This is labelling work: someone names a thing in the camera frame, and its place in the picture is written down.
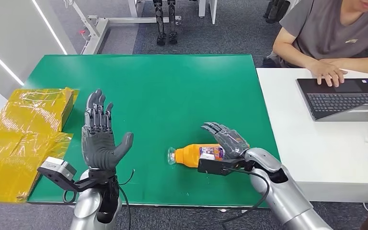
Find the robotic finger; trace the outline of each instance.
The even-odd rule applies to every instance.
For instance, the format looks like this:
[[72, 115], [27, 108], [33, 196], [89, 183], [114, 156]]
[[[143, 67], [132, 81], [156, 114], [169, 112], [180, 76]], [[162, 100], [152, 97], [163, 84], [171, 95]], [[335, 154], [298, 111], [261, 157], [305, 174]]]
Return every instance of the robotic finger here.
[[85, 107], [85, 129], [88, 130], [89, 133], [94, 133], [94, 101], [96, 99], [96, 93], [91, 93], [87, 99], [87, 104]]
[[96, 132], [99, 132], [100, 131], [100, 114], [99, 114], [99, 99], [101, 98], [102, 96], [102, 90], [100, 89], [97, 89], [95, 91], [95, 100], [94, 100], [94, 104], [93, 104], [93, 107], [94, 107], [94, 130]]
[[111, 111], [114, 104], [110, 102], [108, 106], [106, 107], [105, 111], [105, 128], [107, 132], [112, 133], [112, 117], [111, 117]]
[[104, 113], [104, 101], [105, 101], [105, 94], [102, 94], [99, 97], [99, 104], [98, 104], [98, 114], [99, 114], [99, 126], [101, 131], [105, 131], [105, 113]]

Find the bottle cap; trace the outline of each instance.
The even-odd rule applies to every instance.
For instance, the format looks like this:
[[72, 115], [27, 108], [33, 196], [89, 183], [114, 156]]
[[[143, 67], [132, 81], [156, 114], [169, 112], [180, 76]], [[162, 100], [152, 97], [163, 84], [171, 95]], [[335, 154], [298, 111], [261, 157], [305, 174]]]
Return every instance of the bottle cap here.
[[169, 165], [175, 164], [175, 148], [173, 147], [167, 150], [167, 162]]

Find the orange bottle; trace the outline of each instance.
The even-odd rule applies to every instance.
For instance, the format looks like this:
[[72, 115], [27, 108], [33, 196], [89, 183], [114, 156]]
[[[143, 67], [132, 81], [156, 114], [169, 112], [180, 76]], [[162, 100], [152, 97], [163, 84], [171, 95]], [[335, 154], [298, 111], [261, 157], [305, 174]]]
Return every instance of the orange bottle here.
[[225, 155], [225, 150], [219, 144], [192, 144], [182, 149], [170, 147], [167, 152], [167, 162], [197, 168], [201, 155], [203, 158], [220, 161]]

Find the bottle label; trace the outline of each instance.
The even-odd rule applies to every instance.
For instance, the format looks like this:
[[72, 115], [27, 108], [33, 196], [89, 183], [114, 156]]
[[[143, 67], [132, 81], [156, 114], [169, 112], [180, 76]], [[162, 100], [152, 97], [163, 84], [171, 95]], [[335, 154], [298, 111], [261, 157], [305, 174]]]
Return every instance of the bottle label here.
[[223, 157], [225, 156], [225, 150], [219, 146], [219, 147], [200, 147], [199, 148], [199, 155], [205, 156], [206, 154], [211, 155], [214, 157], [215, 160], [221, 161], [223, 160]]

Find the gray carpet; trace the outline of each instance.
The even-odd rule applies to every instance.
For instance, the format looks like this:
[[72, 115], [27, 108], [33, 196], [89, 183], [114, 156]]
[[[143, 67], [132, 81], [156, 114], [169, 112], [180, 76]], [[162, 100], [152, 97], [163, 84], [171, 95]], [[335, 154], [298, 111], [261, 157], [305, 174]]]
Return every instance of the gray carpet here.
[[[80, 52], [84, 40], [78, 34], [83, 24], [72, 8], [60, 0], [50, 0], [71, 42]], [[261, 17], [266, 0], [219, 0], [217, 21], [211, 24], [210, 12], [198, 18], [197, 2], [178, 1], [178, 44], [156, 46], [156, 24], [119, 25], [110, 29], [102, 53], [122, 54], [252, 54], [256, 65], [271, 51], [279, 25], [266, 24]], [[80, 0], [86, 14], [127, 17], [125, 0]], [[144, 3], [144, 16], [154, 15], [152, 2]], [[315, 210], [335, 230], [359, 229], [368, 213], [361, 204], [314, 202]], [[220, 230], [220, 220], [240, 214], [240, 210], [222, 213], [216, 209], [134, 207], [133, 230]], [[66, 230], [73, 209], [67, 206], [0, 204], [0, 230]], [[116, 230], [127, 229], [127, 210], [122, 208]], [[269, 210], [257, 210], [228, 224], [230, 230], [282, 229]]]
[[[177, 1], [176, 15], [182, 16], [177, 26], [178, 44], [156, 45], [157, 25], [139, 25], [134, 54], [252, 54], [256, 66], [272, 50], [280, 30], [278, 23], [267, 24], [262, 15], [266, 0], [219, 0], [216, 24], [211, 23], [207, 7], [204, 19], [198, 17], [198, 2]], [[154, 16], [152, 2], [146, 2], [143, 17]], [[168, 34], [169, 25], [165, 24]]]
[[[367, 217], [361, 204], [314, 202], [315, 210], [335, 230], [358, 230]], [[0, 204], [0, 230], [66, 230], [73, 209], [67, 206]], [[216, 209], [134, 207], [131, 209], [133, 230], [220, 230], [216, 223], [240, 214]], [[127, 212], [123, 208], [115, 230], [127, 229]], [[269, 210], [257, 210], [230, 222], [230, 230], [281, 230]]]

